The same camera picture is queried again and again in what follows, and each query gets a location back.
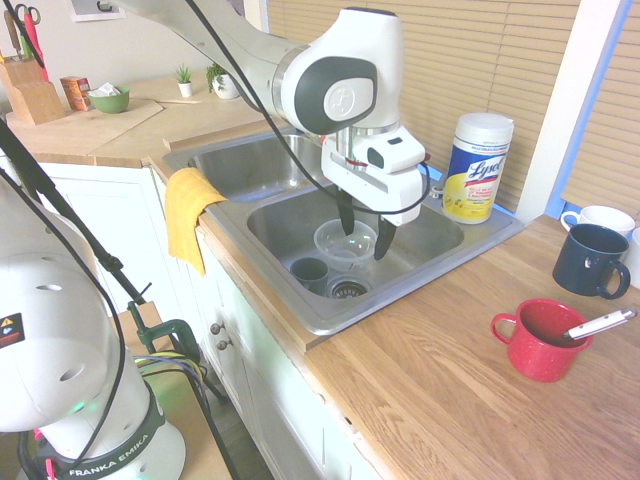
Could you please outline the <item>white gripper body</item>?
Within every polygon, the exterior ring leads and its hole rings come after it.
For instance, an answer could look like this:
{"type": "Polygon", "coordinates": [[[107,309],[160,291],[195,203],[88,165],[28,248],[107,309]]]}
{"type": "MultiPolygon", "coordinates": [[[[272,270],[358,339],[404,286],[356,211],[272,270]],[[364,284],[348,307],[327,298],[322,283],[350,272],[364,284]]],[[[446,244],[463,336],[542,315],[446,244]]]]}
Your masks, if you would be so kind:
{"type": "Polygon", "coordinates": [[[387,173],[369,165],[354,170],[336,149],[335,142],[321,147],[321,169],[324,177],[349,194],[368,213],[381,215],[394,226],[417,218],[423,195],[423,176],[418,167],[387,173]]]}

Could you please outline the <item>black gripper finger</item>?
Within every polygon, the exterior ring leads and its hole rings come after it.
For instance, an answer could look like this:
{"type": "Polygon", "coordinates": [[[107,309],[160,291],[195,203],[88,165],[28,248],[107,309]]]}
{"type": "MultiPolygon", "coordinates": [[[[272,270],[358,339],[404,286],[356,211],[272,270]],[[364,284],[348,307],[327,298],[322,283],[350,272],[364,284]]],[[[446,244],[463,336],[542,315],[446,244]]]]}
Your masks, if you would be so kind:
{"type": "Polygon", "coordinates": [[[374,247],[374,259],[381,260],[389,250],[395,237],[397,227],[384,218],[378,217],[378,235],[374,247]]]}
{"type": "Polygon", "coordinates": [[[338,190],[337,206],[343,231],[346,235],[351,235],[355,228],[352,196],[344,190],[338,190]]]}

